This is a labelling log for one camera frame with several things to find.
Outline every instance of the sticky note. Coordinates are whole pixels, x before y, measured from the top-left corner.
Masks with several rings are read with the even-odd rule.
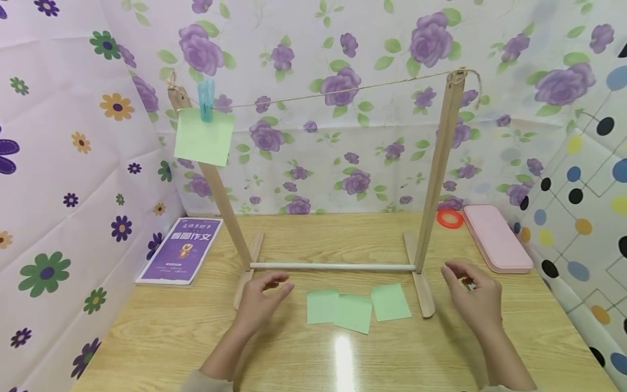
[[[372,299],[353,294],[340,294],[333,324],[368,335],[372,315]]]
[[[407,319],[411,317],[407,300],[400,284],[377,286],[371,292],[377,321]]]
[[[313,290],[307,292],[307,323],[322,324],[335,320],[335,310],[339,294],[337,289]]]
[[[213,111],[213,120],[203,122],[200,109],[179,110],[174,156],[215,166],[226,166],[235,116]]]

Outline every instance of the clothespin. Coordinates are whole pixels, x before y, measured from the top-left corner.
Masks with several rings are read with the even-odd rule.
[[[200,106],[200,118],[204,122],[211,122],[213,118],[213,98],[216,90],[216,82],[212,78],[205,78],[198,83],[198,105]]]

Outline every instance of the wooden base foot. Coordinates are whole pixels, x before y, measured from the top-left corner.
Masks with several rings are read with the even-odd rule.
[[[414,234],[409,231],[403,233],[403,240],[405,242],[407,258],[411,264],[415,260],[418,242],[416,241]],[[418,303],[420,304],[420,312],[423,314],[424,319],[430,319],[435,314],[435,303],[433,302],[433,296],[431,295],[429,283],[427,282],[423,271],[412,272],[411,274],[414,277]]]
[[[261,244],[263,243],[263,233],[259,233],[253,239],[253,243],[250,245],[250,258],[253,260],[253,263],[257,263],[259,259],[259,252],[261,252]],[[237,284],[237,289],[235,290],[235,299],[233,301],[233,307],[235,310],[238,310],[241,302],[241,294],[244,291],[244,285],[252,280],[253,275],[255,274],[255,269],[251,268],[250,271],[244,271],[240,275],[240,281]]]

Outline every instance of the string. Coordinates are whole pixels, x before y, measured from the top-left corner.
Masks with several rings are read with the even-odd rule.
[[[475,74],[475,76],[477,76],[477,82],[479,83],[479,95],[477,98],[477,102],[475,103],[475,108],[479,109],[479,105],[480,105],[480,101],[481,101],[481,97],[483,96],[483,85],[481,82],[481,75],[479,75],[479,73],[471,68],[466,68],[466,67],[461,67],[458,68],[456,70],[453,71],[446,71],[446,72],[439,72],[439,73],[434,73],[432,75],[426,75],[423,77],[413,77],[413,78],[407,78],[407,79],[402,79],[402,80],[394,80],[392,82],[384,82],[384,83],[378,83],[378,84],[374,84],[374,85],[367,85],[367,86],[362,86],[362,87],[354,87],[354,88],[348,88],[346,90],[339,90],[339,91],[333,91],[333,92],[329,92],[329,93],[319,93],[319,94],[312,94],[312,95],[304,95],[302,97],[293,97],[293,98],[286,98],[286,99],[281,99],[281,100],[276,100],[276,101],[269,101],[269,102],[262,102],[262,103],[247,103],[246,105],[232,105],[232,106],[216,106],[213,107],[214,109],[235,109],[235,108],[239,108],[239,107],[256,107],[258,105],[269,105],[271,103],[278,103],[278,102],[289,102],[289,101],[297,101],[297,100],[302,100],[302,99],[309,99],[309,98],[316,98],[316,97],[324,97],[325,95],[331,95],[331,94],[339,94],[339,93],[345,93],[345,92],[350,92],[350,91],[359,91],[359,90],[365,90],[367,88],[375,88],[375,87],[381,87],[381,86],[389,86],[389,85],[395,85],[398,83],[407,83],[407,82],[413,82],[415,80],[421,80],[421,79],[427,79],[427,78],[433,78],[433,77],[437,77],[440,75],[448,75],[450,73],[453,72],[462,72],[464,74],[464,77],[466,77],[468,75],[468,73],[473,73]],[[451,82],[452,84],[457,84],[460,83],[463,80],[463,78],[458,79],[454,82]],[[176,82],[176,74],[174,73],[174,70],[170,71],[170,75],[167,77],[166,83],[167,83],[167,87],[169,90],[177,90],[179,93],[184,94],[183,91],[181,91],[181,89],[175,85],[174,83]],[[194,102],[196,105],[199,105],[198,102],[196,102],[194,99],[188,97],[188,99],[192,102]]]

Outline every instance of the hand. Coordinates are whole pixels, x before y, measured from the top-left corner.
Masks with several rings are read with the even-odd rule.
[[[263,292],[278,287],[289,277],[283,271],[270,271],[262,277],[247,282],[241,295],[240,308],[233,322],[234,329],[247,335],[257,332],[259,327],[272,316],[281,301],[292,291],[294,284],[285,283],[271,295],[265,295]]]
[[[501,284],[472,264],[449,261],[442,267],[442,276],[451,290],[453,305],[475,335],[503,329],[501,317]],[[463,283],[474,283],[468,291]]]

